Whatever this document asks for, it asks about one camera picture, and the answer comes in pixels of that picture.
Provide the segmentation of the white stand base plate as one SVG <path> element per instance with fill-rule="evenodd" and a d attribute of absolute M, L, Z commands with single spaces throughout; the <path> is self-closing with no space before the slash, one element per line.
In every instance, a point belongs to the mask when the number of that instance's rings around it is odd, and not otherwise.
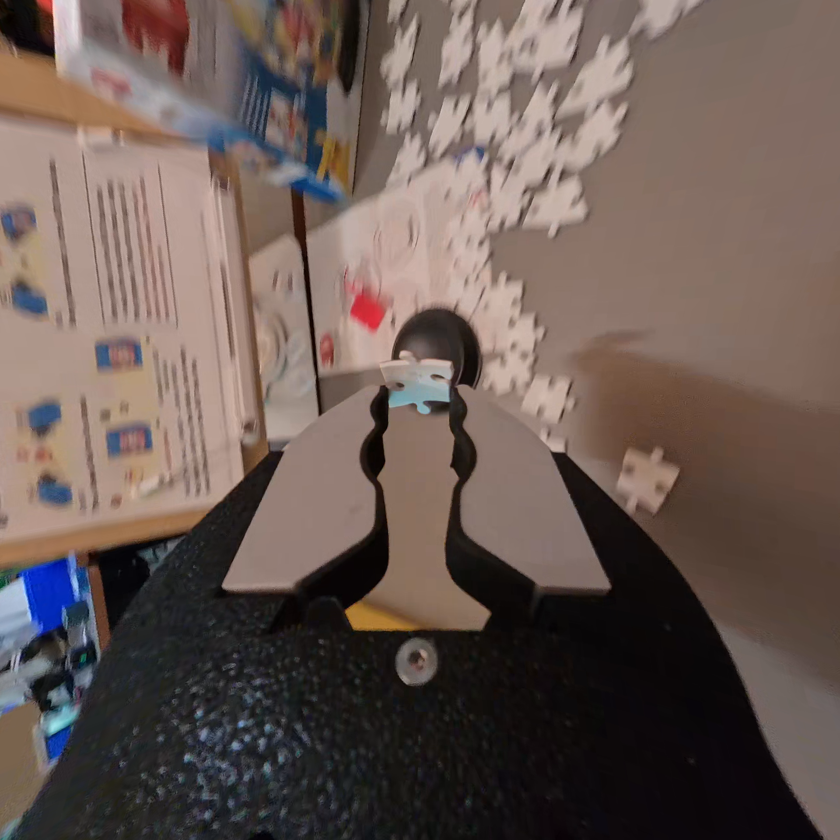
<path fill-rule="evenodd" d="M 266 436 L 284 448 L 319 416 L 301 247 L 284 234 L 249 260 Z"/>

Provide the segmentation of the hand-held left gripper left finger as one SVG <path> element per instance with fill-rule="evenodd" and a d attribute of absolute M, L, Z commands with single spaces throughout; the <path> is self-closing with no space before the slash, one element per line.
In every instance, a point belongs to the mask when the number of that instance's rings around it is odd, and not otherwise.
<path fill-rule="evenodd" d="M 389 392 L 369 385 L 281 452 L 222 584 L 229 594 L 361 601 L 389 560 L 384 491 Z"/>

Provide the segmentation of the instruction sheet board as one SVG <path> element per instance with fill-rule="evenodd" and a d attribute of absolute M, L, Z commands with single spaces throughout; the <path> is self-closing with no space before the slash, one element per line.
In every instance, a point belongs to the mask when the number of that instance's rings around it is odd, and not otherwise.
<path fill-rule="evenodd" d="M 238 185 L 2 111 L 2 568 L 189 529 L 265 447 Z"/>

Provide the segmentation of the colourful puzzle box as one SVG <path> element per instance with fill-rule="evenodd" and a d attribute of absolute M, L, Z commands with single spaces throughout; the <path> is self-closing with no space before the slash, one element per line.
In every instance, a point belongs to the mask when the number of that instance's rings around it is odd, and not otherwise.
<path fill-rule="evenodd" d="M 61 76 L 322 201 L 353 191 L 369 2 L 56 1 Z"/>

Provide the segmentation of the pile of white puzzle pieces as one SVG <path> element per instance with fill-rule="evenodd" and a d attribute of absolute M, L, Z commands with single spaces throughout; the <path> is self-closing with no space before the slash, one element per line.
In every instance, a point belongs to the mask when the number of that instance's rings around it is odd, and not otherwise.
<path fill-rule="evenodd" d="M 432 221 L 411 221 L 431 248 L 419 268 L 386 268 L 379 278 L 391 330 L 421 308 L 443 305 L 473 327 L 479 360 L 489 362 L 479 383 L 499 396 L 521 395 L 521 411 L 540 421 L 541 440 L 565 451 L 557 435 L 574 406 L 568 378 L 535 374 L 544 328 L 522 309 L 523 283 L 493 279 L 492 235 L 524 228 L 555 237 L 589 214 L 581 173 L 615 148 L 627 116 L 625 94 L 634 79 L 633 47 L 661 37 L 700 2 L 635 2 L 625 31 L 604 35 L 563 84 L 557 75 L 575 62 L 586 2 L 521 2 L 507 28 L 498 18 L 476 25 L 477 2 L 446 2 L 451 13 L 440 47 L 439 90 L 455 88 L 476 59 L 476 89 L 450 92 L 429 114 L 426 139 L 412 126 L 421 105 L 409 77 L 419 14 L 403 23 L 407 2 L 389 2 L 392 46 L 380 64 L 389 99 L 381 126 L 402 145 L 386 182 L 386 198 L 420 198 L 435 187 Z"/>

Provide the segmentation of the printed paper leaflet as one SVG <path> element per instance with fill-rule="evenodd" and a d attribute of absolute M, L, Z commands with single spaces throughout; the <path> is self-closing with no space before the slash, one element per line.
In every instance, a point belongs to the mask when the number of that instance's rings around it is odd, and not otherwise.
<path fill-rule="evenodd" d="M 308 235 L 317 370 L 333 376 L 371 370 L 392 355 L 415 313 L 450 308 L 471 319 L 492 280 L 485 226 L 487 189 L 457 193 L 439 183 L 385 192 Z M 347 281 L 392 297 L 380 329 L 349 318 Z"/>

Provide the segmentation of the black dome puzzle stand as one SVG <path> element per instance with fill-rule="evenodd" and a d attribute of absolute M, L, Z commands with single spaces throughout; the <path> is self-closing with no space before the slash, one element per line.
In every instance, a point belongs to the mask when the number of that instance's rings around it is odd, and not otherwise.
<path fill-rule="evenodd" d="M 395 337 L 392 359 L 409 353 L 417 360 L 449 361 L 453 384 L 477 387 L 482 373 L 480 342 L 469 322 L 450 308 L 426 308 L 405 321 Z"/>

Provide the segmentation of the yellow plastic bin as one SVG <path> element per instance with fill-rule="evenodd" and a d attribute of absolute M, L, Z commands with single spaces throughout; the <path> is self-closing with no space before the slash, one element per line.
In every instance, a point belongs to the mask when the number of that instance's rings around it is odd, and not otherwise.
<path fill-rule="evenodd" d="M 366 602 L 353 604 L 344 611 L 356 632 L 402 632 L 414 630 L 414 624 L 399 616 Z"/>

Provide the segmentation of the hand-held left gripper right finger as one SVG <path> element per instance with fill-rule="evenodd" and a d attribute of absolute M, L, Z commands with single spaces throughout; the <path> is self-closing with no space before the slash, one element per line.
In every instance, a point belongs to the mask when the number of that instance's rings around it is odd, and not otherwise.
<path fill-rule="evenodd" d="M 491 614 L 535 614 L 553 596 L 602 596 L 611 583 L 553 452 L 474 389 L 450 396 L 457 480 L 447 570 Z"/>

